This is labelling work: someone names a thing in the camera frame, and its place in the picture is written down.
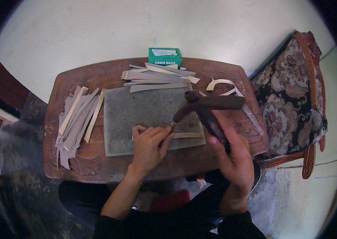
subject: left hand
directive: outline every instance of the left hand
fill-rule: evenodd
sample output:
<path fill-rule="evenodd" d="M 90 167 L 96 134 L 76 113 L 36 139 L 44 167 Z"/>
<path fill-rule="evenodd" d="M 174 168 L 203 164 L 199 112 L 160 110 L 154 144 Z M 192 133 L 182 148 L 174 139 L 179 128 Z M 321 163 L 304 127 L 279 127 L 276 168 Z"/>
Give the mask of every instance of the left hand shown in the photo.
<path fill-rule="evenodd" d="M 132 130 L 134 158 L 129 167 L 131 166 L 134 170 L 138 171 L 138 174 L 145 177 L 166 155 L 168 146 L 175 133 L 169 135 L 171 126 L 166 128 L 150 127 L 146 129 L 137 125 Z M 158 145 L 163 139 L 162 146 L 159 148 Z"/>

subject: finger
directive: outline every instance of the finger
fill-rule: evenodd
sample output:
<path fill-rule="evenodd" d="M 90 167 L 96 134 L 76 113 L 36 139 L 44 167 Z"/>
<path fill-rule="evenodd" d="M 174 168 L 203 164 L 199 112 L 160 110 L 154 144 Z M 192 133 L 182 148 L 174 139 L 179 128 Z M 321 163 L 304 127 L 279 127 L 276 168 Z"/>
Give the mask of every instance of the finger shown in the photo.
<path fill-rule="evenodd" d="M 230 175 L 233 172 L 234 165 L 227 155 L 223 144 L 214 136 L 209 137 L 208 142 L 218 158 L 220 171 L 226 175 Z"/>
<path fill-rule="evenodd" d="M 143 131 L 143 133 L 141 135 L 146 135 L 148 134 L 150 131 L 152 131 L 154 129 L 154 127 L 149 127 L 147 130 Z"/>
<path fill-rule="evenodd" d="M 162 158 L 166 155 L 168 147 L 170 146 L 171 141 L 174 138 L 174 136 L 175 136 L 175 133 L 171 133 L 163 141 L 162 147 L 159 150 L 159 154 L 161 155 Z"/>
<path fill-rule="evenodd" d="M 146 130 L 145 127 L 141 126 L 141 125 L 137 125 L 137 126 L 134 126 L 133 129 L 131 130 L 132 134 L 133 134 L 133 138 L 136 138 L 139 136 L 139 131 L 144 131 Z"/>
<path fill-rule="evenodd" d="M 149 137 L 153 137 L 154 135 L 159 133 L 161 130 L 162 130 L 161 127 L 156 127 L 156 128 L 153 128 L 151 131 L 147 132 L 146 135 Z"/>
<path fill-rule="evenodd" d="M 235 130 L 234 124 L 231 123 L 220 111 L 212 110 L 212 113 L 218 120 L 219 125 L 230 144 L 233 146 L 240 145 L 240 135 Z"/>
<path fill-rule="evenodd" d="M 153 141 L 161 142 L 164 138 L 166 138 L 171 131 L 171 126 L 166 127 L 165 129 L 158 132 L 155 136 L 152 137 Z"/>

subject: gray sandpaper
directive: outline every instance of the gray sandpaper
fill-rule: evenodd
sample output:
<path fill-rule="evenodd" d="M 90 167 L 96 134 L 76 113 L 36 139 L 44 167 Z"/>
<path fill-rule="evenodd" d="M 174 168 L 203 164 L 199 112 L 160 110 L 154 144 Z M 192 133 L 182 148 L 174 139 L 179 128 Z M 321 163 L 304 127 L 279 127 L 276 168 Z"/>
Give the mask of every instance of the gray sandpaper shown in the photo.
<path fill-rule="evenodd" d="M 186 88 L 155 89 L 130 93 L 129 87 L 109 89 L 104 94 L 103 131 L 106 156 L 132 155 L 131 129 L 136 125 L 166 127 L 181 105 Z M 173 139 L 169 150 L 204 145 L 203 127 L 195 112 L 175 125 L 177 133 L 201 133 L 202 138 Z"/>

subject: right hand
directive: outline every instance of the right hand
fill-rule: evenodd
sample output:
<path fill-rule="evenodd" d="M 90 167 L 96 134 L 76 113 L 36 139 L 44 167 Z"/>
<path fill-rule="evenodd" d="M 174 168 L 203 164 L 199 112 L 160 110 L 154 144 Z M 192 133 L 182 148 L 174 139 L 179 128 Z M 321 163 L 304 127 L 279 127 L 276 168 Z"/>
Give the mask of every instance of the right hand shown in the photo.
<path fill-rule="evenodd" d="M 219 169 L 231 182 L 226 196 L 230 202 L 247 198 L 254 181 L 253 162 L 246 137 L 239 135 L 234 125 L 220 112 L 212 111 L 230 142 L 231 154 L 227 155 L 223 144 L 215 137 L 208 142 L 218 157 Z"/>

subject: wooden table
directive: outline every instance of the wooden table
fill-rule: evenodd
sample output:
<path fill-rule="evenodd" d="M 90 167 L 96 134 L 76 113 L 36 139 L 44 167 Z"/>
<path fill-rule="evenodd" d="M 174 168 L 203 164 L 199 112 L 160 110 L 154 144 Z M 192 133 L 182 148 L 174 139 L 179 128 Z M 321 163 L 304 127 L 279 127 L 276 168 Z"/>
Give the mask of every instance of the wooden table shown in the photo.
<path fill-rule="evenodd" d="M 91 183 L 111 183 L 123 179 L 133 156 L 106 157 L 103 138 L 103 106 L 98 114 L 89 143 L 82 139 L 77 156 L 69 159 L 71 170 L 63 167 L 57 169 L 54 144 L 58 131 L 58 116 L 64 109 L 65 98 L 69 93 L 74 93 L 78 85 L 88 87 L 89 93 L 97 87 L 100 89 L 123 87 L 126 81 L 121 80 L 122 71 L 129 70 L 129 64 L 144 66 L 145 62 L 147 62 L 147 58 L 114 60 L 69 70 L 57 76 L 45 118 L 46 136 L 43 141 L 43 152 L 44 169 L 48 177 Z M 192 84 L 193 88 L 194 90 L 201 90 L 207 95 L 222 94 L 232 88 L 229 84 L 217 84 L 212 92 L 207 92 L 206 87 L 211 82 L 211 76 L 214 79 L 232 80 L 245 96 L 248 107 L 256 115 L 262 128 L 265 129 L 258 103 L 242 67 L 191 58 L 183 58 L 180 66 L 196 72 L 195 76 L 201 80 L 197 84 Z M 223 114 L 235 123 L 238 133 L 248 138 L 252 156 L 268 150 L 267 133 L 260 136 L 243 111 L 223 111 Z M 215 156 L 208 145 L 202 145 L 168 151 L 161 164 L 146 179 L 170 179 L 216 168 L 218 168 L 218 163 Z"/>

